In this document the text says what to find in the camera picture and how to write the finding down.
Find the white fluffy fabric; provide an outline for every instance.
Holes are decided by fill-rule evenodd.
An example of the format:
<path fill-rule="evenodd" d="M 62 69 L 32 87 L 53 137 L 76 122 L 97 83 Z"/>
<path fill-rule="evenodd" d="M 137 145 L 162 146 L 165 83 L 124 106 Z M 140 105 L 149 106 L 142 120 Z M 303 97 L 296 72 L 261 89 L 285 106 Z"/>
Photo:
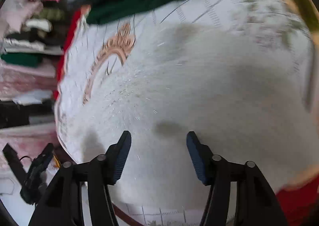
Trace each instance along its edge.
<path fill-rule="evenodd" d="M 319 141 L 279 55 L 200 25 L 145 28 L 123 68 L 68 121 L 66 147 L 87 162 L 118 141 L 132 147 L 112 198 L 202 208 L 186 134 L 230 162 L 254 161 L 274 190 L 319 162 Z"/>

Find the patterned sheet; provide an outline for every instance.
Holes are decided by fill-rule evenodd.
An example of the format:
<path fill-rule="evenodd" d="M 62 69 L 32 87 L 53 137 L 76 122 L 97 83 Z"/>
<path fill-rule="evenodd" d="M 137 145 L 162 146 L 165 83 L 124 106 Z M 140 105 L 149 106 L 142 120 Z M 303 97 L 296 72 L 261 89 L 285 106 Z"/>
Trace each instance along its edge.
<path fill-rule="evenodd" d="M 146 25 L 200 23 L 249 37 L 261 50 L 281 56 L 281 65 L 303 99 L 307 92 L 313 43 L 299 16 L 283 0 L 185 0 L 106 24 L 79 24 L 66 54 L 65 76 L 55 106 L 60 143 L 65 147 L 67 122 L 120 69 Z M 198 225 L 202 211 L 165 210 L 117 204 L 143 225 Z"/>

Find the green garment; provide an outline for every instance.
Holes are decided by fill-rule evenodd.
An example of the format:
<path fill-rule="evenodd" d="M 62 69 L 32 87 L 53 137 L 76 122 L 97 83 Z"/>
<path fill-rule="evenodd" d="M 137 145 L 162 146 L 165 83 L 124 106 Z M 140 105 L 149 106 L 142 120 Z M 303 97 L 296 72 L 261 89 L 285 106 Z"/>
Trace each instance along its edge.
<path fill-rule="evenodd" d="M 92 7 L 88 24 L 105 24 L 135 13 L 153 10 L 176 0 L 120 0 Z"/>
<path fill-rule="evenodd" d="M 63 21 L 65 19 L 65 12 L 58 8 L 43 8 L 39 14 L 34 14 L 32 18 L 46 19 L 48 21 Z"/>
<path fill-rule="evenodd" d="M 43 56 L 37 53 L 7 53 L 1 55 L 1 59 L 8 64 L 17 64 L 29 67 L 37 67 L 42 62 Z"/>

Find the red fabric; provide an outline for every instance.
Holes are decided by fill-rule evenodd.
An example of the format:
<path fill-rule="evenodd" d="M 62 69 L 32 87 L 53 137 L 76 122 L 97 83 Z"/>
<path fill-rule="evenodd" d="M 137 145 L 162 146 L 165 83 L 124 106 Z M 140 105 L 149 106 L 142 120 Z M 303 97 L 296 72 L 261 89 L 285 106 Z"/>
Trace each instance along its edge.
<path fill-rule="evenodd" d="M 73 15 L 71 25 L 70 25 L 70 28 L 68 31 L 68 35 L 67 35 L 66 40 L 64 42 L 64 46 L 63 46 L 64 53 L 69 49 L 69 47 L 72 43 L 72 40 L 74 37 L 74 32 L 77 28 L 77 22 L 78 22 L 78 19 L 80 17 L 81 17 L 81 10 L 77 10 Z M 60 80 L 63 78 L 63 75 L 64 75 L 63 66 L 64 66 L 64 55 L 61 56 L 60 61 L 58 63 L 58 66 L 56 68 L 56 79 L 57 79 L 58 83 L 60 82 Z M 54 99 L 56 100 L 59 96 L 59 92 L 57 90 L 55 90 L 53 92 L 53 96 L 54 96 Z"/>
<path fill-rule="evenodd" d="M 318 199 L 319 175 L 296 190 L 280 190 L 276 196 L 289 226 L 299 226 Z"/>

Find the silver screw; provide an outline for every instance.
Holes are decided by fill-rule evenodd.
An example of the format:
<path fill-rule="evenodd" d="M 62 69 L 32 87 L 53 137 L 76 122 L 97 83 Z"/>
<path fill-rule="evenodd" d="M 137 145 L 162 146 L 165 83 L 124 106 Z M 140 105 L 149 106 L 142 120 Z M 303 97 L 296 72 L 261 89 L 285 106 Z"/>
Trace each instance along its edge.
<path fill-rule="evenodd" d="M 247 166 L 249 166 L 250 168 L 253 168 L 256 164 L 253 161 L 248 161 L 247 162 Z"/>
<path fill-rule="evenodd" d="M 100 154 L 100 155 L 98 155 L 97 159 L 98 159 L 98 161 L 103 161 L 104 159 L 106 159 L 106 155 Z"/>
<path fill-rule="evenodd" d="M 221 160 L 221 156 L 220 155 L 213 155 L 213 160 L 220 161 Z"/>
<path fill-rule="evenodd" d="M 63 163 L 63 167 L 69 168 L 72 165 L 71 161 L 66 161 Z"/>

